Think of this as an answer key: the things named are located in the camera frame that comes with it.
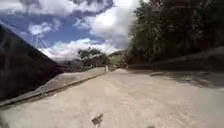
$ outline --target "white cloud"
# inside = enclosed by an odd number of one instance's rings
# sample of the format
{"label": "white cloud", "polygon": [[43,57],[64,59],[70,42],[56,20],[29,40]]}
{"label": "white cloud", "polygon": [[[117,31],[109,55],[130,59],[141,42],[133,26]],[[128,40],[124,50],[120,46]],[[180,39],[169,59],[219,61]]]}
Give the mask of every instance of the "white cloud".
{"label": "white cloud", "polygon": [[26,11],[25,5],[20,0],[1,0],[0,12],[14,14],[16,12],[24,13]]}
{"label": "white cloud", "polygon": [[52,31],[50,24],[47,22],[43,22],[41,24],[36,24],[36,25],[30,24],[28,29],[33,35],[39,35],[39,34]]}
{"label": "white cloud", "polygon": [[90,33],[103,37],[106,43],[124,48],[129,43],[129,29],[135,20],[133,11],[139,0],[114,0],[114,6],[107,11],[87,17]]}
{"label": "white cloud", "polygon": [[93,1],[89,4],[87,0],[79,3],[75,3],[72,0],[1,0],[0,12],[7,14],[28,13],[67,16],[74,11],[97,12],[104,9],[107,5],[107,0],[102,2]]}
{"label": "white cloud", "polygon": [[54,23],[54,29],[59,30],[59,27],[61,27],[61,22],[58,19],[54,18],[53,23]]}
{"label": "white cloud", "polygon": [[78,29],[89,29],[89,24],[85,20],[76,19],[76,22],[72,25]]}
{"label": "white cloud", "polygon": [[43,22],[41,24],[30,24],[28,30],[33,35],[39,35],[40,37],[43,37],[44,33],[58,31],[60,26],[61,22],[54,18],[53,23]]}
{"label": "white cloud", "polygon": [[89,47],[99,49],[107,54],[118,50],[109,44],[97,44],[96,42],[97,41],[92,41],[89,38],[70,42],[59,41],[52,47],[39,50],[54,60],[71,60],[74,58],[78,58],[78,50],[87,49]]}

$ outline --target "tree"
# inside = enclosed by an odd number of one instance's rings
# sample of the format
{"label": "tree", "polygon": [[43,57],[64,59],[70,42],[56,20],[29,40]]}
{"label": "tree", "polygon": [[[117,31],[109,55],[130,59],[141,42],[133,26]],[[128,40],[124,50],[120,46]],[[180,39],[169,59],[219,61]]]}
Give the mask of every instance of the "tree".
{"label": "tree", "polygon": [[109,64],[109,58],[105,53],[95,48],[80,49],[78,54],[85,66],[104,66]]}
{"label": "tree", "polygon": [[128,63],[150,63],[224,45],[224,1],[140,1],[125,52]]}

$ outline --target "concrete wall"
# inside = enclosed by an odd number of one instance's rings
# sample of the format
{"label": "concrete wall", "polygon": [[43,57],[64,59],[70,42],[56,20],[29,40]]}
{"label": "concrete wall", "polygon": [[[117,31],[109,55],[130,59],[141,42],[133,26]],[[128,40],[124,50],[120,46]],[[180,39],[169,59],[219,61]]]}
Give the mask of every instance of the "concrete wall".
{"label": "concrete wall", "polygon": [[34,90],[58,73],[55,62],[0,25],[0,100]]}
{"label": "concrete wall", "polygon": [[224,70],[224,47],[213,48],[200,53],[160,61],[149,65],[132,65],[131,69],[165,70]]}

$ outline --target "blue sky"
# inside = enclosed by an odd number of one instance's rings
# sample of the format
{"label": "blue sky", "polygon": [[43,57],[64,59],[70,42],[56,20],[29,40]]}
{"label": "blue sky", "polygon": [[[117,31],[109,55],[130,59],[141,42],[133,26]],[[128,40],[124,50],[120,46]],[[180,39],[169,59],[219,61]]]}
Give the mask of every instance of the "blue sky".
{"label": "blue sky", "polygon": [[73,59],[78,49],[94,47],[105,53],[123,49],[130,42],[129,29],[138,0],[0,0],[5,24],[53,59]]}

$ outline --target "road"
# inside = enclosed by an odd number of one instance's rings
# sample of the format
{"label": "road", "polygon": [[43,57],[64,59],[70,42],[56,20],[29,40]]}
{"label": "road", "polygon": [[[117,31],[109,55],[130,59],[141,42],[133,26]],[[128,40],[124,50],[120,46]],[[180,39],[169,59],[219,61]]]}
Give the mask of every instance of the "road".
{"label": "road", "polygon": [[184,79],[119,69],[2,116],[10,128],[93,128],[100,114],[100,128],[223,128],[223,88]]}

